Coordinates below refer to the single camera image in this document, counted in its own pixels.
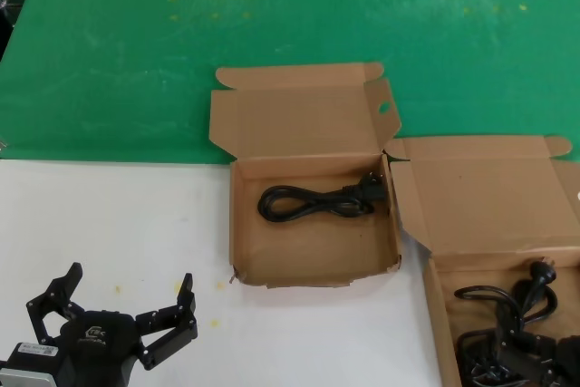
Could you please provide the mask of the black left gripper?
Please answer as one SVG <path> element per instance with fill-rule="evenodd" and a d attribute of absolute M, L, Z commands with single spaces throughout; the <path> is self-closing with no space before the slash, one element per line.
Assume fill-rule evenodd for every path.
<path fill-rule="evenodd" d="M 26 304 L 39 344 L 54 344 L 44 324 L 48 314 L 69 321 L 56 343 L 71 359 L 74 386 L 126 386 L 138 357 L 145 370 L 152 370 L 198 337 L 191 273 L 184 275 L 176 304 L 138 314 L 135 320 L 118 312 L 84 312 L 71 300 L 81 279 L 82 265 L 74 262 Z M 142 343 L 139 350 L 139 336 L 159 332 L 164 335 L 150 345 Z"/>

